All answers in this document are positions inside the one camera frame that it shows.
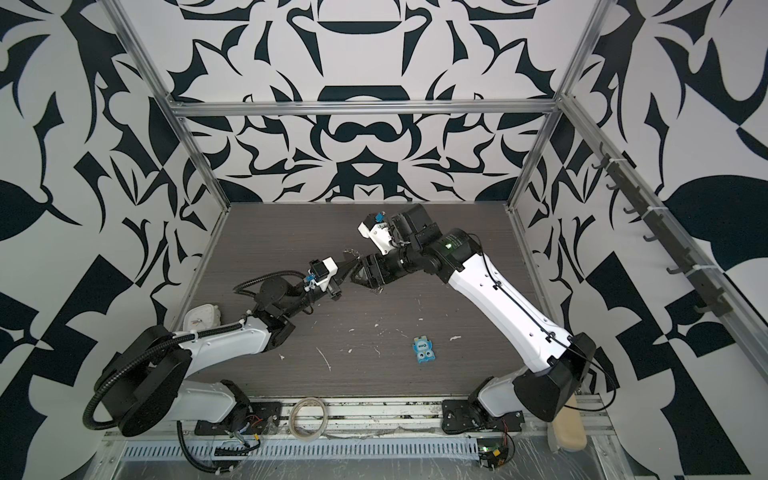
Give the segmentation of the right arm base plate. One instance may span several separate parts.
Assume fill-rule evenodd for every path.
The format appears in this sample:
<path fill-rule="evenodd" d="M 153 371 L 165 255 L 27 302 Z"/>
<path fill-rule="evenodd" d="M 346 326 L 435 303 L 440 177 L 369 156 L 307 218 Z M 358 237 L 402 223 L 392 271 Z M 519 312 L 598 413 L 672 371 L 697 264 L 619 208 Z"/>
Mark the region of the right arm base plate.
<path fill-rule="evenodd" d="M 525 418 L 522 411 L 513 411 L 502 417 L 488 414 L 477 402 L 468 400 L 443 400 L 441 402 L 440 428 L 446 435 L 470 432 L 498 431 L 521 432 Z"/>

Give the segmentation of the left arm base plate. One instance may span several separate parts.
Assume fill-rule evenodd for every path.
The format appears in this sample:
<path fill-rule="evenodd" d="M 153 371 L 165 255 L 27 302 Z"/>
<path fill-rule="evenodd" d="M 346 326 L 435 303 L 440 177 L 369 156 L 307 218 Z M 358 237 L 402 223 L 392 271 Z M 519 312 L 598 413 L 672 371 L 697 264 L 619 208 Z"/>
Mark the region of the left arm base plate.
<path fill-rule="evenodd" d="M 229 435 L 235 431 L 243 436 L 271 434 L 280 426 L 282 404 L 277 401 L 251 402 L 248 407 L 236 405 L 221 422 L 198 421 L 197 436 Z"/>

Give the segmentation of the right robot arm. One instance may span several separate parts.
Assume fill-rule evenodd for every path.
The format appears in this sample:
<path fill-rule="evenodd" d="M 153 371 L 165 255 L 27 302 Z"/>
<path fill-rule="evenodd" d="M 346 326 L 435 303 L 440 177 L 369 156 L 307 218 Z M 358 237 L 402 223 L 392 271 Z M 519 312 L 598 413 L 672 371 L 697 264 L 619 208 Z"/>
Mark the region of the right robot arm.
<path fill-rule="evenodd" d="M 393 217 L 372 213 L 358 226 L 377 253 L 364 256 L 355 281 L 380 289 L 424 272 L 472 302 L 510 342 L 523 368 L 492 377 L 472 401 L 499 418 L 525 409 L 542 421 L 556 419 L 584 380 L 596 353 L 585 334 L 573 334 L 546 317 L 494 266 L 480 240 L 460 229 L 442 232 L 421 205 Z"/>

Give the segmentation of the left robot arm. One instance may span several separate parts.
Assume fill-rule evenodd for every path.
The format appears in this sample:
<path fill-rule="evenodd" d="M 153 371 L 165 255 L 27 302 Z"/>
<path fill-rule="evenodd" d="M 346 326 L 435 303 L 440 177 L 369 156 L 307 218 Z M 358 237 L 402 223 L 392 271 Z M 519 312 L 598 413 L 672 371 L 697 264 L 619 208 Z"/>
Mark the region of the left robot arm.
<path fill-rule="evenodd" d="M 282 345 L 295 329 L 292 317 L 310 312 L 325 295 L 339 297 L 344 281 L 360 267 L 360 257 L 346 253 L 341 262 L 314 260 L 306 272 L 264 274 L 234 287 L 235 294 L 254 305 L 233 323 L 178 332 L 162 326 L 145 329 L 103 369 L 82 414 L 83 425 L 92 431 L 116 428 L 126 437 L 163 421 L 230 421 L 240 429 L 250 406 L 247 396 L 230 380 L 205 384 L 191 376 Z"/>

